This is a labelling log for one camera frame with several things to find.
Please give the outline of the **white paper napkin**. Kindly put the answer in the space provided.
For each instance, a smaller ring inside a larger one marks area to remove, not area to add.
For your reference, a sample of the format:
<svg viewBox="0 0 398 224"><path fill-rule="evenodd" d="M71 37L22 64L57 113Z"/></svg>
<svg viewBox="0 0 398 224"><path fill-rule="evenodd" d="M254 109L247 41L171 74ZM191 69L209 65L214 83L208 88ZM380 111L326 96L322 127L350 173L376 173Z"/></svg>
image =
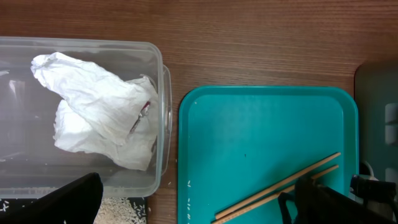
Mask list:
<svg viewBox="0 0 398 224"><path fill-rule="evenodd" d="M148 76L124 81L94 62L60 52L36 56L30 69L61 97L55 147L102 154L127 169L148 169L159 132L159 96Z"/></svg>

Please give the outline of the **grey plastic dish rack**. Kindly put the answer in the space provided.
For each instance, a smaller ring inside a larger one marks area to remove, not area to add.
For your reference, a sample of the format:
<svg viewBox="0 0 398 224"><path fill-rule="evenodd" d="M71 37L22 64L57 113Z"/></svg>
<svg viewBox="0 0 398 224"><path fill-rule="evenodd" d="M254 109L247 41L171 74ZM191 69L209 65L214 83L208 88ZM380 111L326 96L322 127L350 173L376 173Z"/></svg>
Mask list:
<svg viewBox="0 0 398 224"><path fill-rule="evenodd" d="M354 76L363 169L397 183L397 60L364 63Z"/></svg>

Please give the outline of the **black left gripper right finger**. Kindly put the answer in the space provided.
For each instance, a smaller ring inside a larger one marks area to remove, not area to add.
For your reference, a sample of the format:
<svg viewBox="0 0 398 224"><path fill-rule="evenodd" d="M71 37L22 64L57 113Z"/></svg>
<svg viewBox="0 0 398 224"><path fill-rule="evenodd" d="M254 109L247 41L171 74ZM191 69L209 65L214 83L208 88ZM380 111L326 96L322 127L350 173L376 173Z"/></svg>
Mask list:
<svg viewBox="0 0 398 224"><path fill-rule="evenodd" d="M299 223L393 223L367 208L370 200L363 199L362 204L319 184L312 179L299 179L295 184L296 220ZM385 203L397 215L397 205Z"/></svg>

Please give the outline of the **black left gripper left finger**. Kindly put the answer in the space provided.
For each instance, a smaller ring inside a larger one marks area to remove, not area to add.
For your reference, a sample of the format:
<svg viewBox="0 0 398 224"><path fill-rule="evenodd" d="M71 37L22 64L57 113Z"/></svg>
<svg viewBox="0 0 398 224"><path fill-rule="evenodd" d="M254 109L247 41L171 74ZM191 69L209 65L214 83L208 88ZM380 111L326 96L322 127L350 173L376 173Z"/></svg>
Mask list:
<svg viewBox="0 0 398 224"><path fill-rule="evenodd" d="M103 183L89 173L1 217L1 223L93 223L103 198Z"/></svg>

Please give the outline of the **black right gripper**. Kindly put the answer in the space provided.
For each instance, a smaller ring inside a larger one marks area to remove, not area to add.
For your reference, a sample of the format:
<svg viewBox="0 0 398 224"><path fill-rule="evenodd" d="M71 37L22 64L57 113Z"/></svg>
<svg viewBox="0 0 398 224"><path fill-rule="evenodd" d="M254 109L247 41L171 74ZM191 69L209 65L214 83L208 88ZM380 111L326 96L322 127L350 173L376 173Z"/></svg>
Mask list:
<svg viewBox="0 0 398 224"><path fill-rule="evenodd" d="M370 180L359 175L354 175L351 178L350 191L355 196L365 200L391 204L397 195L397 186L393 182ZM283 224L292 224L292 218L287 208L287 201L295 202L295 197L282 192L277 199Z"/></svg>

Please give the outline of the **teal plastic serving tray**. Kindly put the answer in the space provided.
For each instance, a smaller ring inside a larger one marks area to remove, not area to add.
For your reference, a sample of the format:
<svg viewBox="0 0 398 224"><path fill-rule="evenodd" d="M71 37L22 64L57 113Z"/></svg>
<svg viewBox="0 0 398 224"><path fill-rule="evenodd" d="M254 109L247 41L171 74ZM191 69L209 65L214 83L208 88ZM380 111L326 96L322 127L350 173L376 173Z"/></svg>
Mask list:
<svg viewBox="0 0 398 224"><path fill-rule="evenodd" d="M348 195L359 171L358 112L342 89L202 86L178 117L179 223L215 215L328 157L321 181Z"/></svg>

